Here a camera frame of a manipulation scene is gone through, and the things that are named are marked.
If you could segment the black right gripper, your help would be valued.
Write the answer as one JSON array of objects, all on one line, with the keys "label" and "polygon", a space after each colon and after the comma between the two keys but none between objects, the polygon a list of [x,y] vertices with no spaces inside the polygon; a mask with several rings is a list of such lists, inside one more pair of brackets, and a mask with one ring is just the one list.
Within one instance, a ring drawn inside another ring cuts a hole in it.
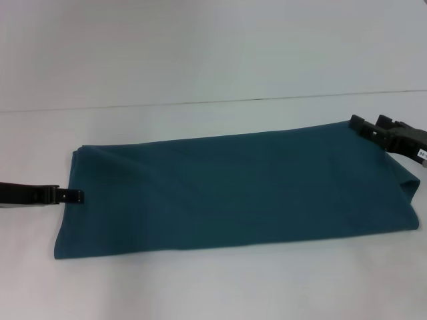
[{"label": "black right gripper", "polygon": [[419,164],[426,164],[426,132],[413,128],[401,121],[380,115],[376,124],[352,115],[348,127],[357,135],[372,142],[384,138],[383,149],[389,153],[403,155]]}]

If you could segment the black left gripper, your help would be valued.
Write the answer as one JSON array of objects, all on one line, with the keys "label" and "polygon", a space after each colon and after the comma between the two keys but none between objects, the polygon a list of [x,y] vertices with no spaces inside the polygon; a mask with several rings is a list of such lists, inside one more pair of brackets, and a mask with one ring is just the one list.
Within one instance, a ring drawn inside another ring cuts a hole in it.
[{"label": "black left gripper", "polygon": [[84,204],[85,194],[78,189],[57,185],[22,185],[1,183],[2,205]]}]

